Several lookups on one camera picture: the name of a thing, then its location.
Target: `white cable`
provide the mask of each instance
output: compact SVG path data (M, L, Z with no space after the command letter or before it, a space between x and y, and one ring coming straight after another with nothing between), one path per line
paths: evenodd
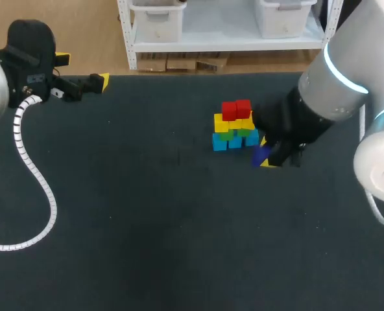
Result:
M48 224L46 225L46 227L42 230L42 232L39 235L37 235L36 237L34 237L34 238L24 242L24 243L18 243L18 244L12 244L12 245L0 245L0 251L17 251L19 249L28 248L29 246L34 245L34 244L38 243L40 240L42 240L43 238L45 238L55 224L56 202L55 202L54 194L52 193L52 190L49 187L48 183L46 182L45 178L42 176L40 171L36 168L35 164L32 162L28 153L26 152L26 149L23 146L22 134L21 134L22 116L23 116L25 110L29 106L35 105L41 101L42 101L42 99L40 97L38 97L36 95L31 95L30 97L26 98L19 105L18 110L16 110L16 115L15 115L15 119L13 122L13 133L14 133L16 148L18 149L19 155L21 156L24 164L26 164L28 169L32 172L32 174L38 180L43 191L45 191L45 194L48 197L49 205L51 206L51 215L49 217Z
M359 142L362 141L363 137L365 136L365 123L366 123L366 108L365 105L361 107L361 110L359 110ZM369 205L371 206L371 210L374 213L376 219L384 225L384 216L382 216L381 212L378 209L378 206L375 203L375 199L371 192L367 191L365 189L365 195L368 199Z

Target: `wooden floor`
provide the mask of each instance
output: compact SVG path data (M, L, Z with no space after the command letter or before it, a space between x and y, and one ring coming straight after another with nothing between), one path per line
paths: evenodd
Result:
M6 44L9 24L15 19L39 19L56 38L56 50L72 54L61 74L138 75L130 71L117 20L116 0L0 0L0 48ZM303 71L317 51L236 52L224 73Z

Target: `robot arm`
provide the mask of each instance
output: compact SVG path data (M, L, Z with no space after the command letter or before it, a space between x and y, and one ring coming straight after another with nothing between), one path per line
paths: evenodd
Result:
M272 149L269 164L292 157L332 124L350 118L365 103L373 122L360 142L355 174L384 201L384 0L363 0L285 100L254 110L254 124Z

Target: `cardboard box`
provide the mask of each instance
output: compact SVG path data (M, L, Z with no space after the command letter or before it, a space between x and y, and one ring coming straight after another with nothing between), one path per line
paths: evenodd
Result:
M168 71L195 71L197 70L197 59L198 53L169 53L166 69Z
M229 56L229 52L202 52L198 56L197 69L222 73Z
M138 71L165 72L167 53L138 53Z

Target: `white cylindrical robot base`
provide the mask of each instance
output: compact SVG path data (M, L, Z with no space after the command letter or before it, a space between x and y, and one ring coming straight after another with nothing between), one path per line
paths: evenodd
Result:
M384 114L374 120L359 144L354 169L360 184L384 201Z

